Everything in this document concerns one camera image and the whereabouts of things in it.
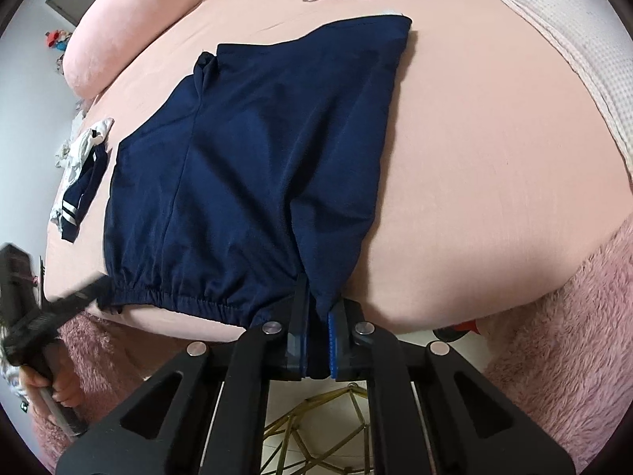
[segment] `human hand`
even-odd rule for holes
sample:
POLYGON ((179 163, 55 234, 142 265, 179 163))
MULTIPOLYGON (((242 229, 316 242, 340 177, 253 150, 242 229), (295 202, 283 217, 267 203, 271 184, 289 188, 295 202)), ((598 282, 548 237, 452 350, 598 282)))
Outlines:
MULTIPOLYGON (((68 355, 66 345, 60 341, 54 345, 54 348, 58 354, 59 371, 53 380, 53 400, 65 407, 77 407, 83 403, 84 394, 79 377, 75 373, 75 365, 68 355)), ((20 383, 27 391, 34 412, 53 421, 53 416, 39 392, 40 388, 51 385, 49 380, 30 366, 22 366, 20 367, 20 383)))

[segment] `white stripe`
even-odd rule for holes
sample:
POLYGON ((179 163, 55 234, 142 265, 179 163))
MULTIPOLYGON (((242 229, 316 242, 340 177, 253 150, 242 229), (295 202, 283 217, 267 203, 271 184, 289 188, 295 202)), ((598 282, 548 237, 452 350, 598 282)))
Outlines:
POLYGON ((75 222, 75 219, 66 211, 61 212, 61 217, 64 218, 68 223, 72 223, 73 225, 77 226, 77 222, 75 222))
POLYGON ((75 207, 74 205, 71 205, 70 203, 68 203, 67 201, 63 201, 61 203, 62 207, 64 207, 64 209, 72 212, 73 214, 77 214, 77 207, 75 207))

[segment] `pink bed sheet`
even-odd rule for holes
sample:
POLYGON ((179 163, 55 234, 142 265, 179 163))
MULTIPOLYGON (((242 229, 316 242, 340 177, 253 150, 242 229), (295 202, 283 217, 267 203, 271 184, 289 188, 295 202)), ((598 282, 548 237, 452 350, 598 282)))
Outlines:
MULTIPOLYGON (((409 331, 489 315, 563 285, 633 211, 629 179, 580 79, 501 1, 204 0, 90 110, 86 125, 115 119, 110 164, 77 242, 49 227, 48 297, 104 270, 103 217, 118 143, 191 73, 201 51, 221 42, 273 44, 385 11, 404 13, 413 26, 392 102, 379 211, 346 296, 370 319, 409 331)), ((189 339, 240 333, 144 306, 108 317, 189 339)))

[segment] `pink pillow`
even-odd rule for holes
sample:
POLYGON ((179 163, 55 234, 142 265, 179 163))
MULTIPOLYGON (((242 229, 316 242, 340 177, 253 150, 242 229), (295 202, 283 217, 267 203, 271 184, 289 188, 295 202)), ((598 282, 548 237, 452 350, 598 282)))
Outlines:
POLYGON ((139 53, 201 0, 96 0, 64 55, 64 76, 81 98, 93 99, 139 53))

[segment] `triangular cutout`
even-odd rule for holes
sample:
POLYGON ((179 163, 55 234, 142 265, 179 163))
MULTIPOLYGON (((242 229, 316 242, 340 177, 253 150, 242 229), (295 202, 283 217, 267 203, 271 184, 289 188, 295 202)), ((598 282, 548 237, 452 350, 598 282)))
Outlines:
POLYGON ((512 417, 462 372, 455 374, 455 383, 468 409, 477 436, 486 439, 512 427, 512 417))
POLYGON ((121 418, 121 427, 145 439, 156 439, 181 380, 179 373, 169 375, 121 418))

